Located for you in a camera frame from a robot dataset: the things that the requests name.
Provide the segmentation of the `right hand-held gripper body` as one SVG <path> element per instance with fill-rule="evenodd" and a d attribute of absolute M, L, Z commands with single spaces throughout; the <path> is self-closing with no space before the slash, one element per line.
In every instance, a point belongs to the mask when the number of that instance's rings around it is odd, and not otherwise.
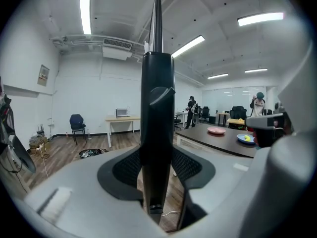
<path fill-rule="evenodd" d="M 292 122 L 286 112 L 249 117 L 245 119 L 245 125 L 253 130 L 256 144 L 261 148 L 270 147 L 278 139 L 294 132 Z"/>

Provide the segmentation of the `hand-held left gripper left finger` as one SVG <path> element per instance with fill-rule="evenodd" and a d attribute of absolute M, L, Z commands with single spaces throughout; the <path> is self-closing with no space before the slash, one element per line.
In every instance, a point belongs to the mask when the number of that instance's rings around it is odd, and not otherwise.
<path fill-rule="evenodd" d="M 165 238 L 167 233 L 139 201 L 108 194 L 97 179 L 102 164 L 128 151 L 110 151 L 72 162 L 14 204 L 45 238 Z"/>

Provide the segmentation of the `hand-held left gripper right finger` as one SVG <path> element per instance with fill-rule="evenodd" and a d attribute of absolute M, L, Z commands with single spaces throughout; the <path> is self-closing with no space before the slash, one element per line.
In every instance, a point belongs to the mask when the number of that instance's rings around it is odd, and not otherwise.
<path fill-rule="evenodd" d="M 314 132 L 285 136 L 252 159 L 174 147 L 184 186 L 178 238 L 305 237 L 314 208 Z"/>

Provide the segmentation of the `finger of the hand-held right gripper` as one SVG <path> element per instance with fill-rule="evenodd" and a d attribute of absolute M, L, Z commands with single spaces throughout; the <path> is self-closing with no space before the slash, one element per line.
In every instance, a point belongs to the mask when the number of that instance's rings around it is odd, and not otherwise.
<path fill-rule="evenodd" d="M 317 48 L 309 47 L 300 62 L 282 77 L 282 102 L 295 131 L 317 128 Z"/>

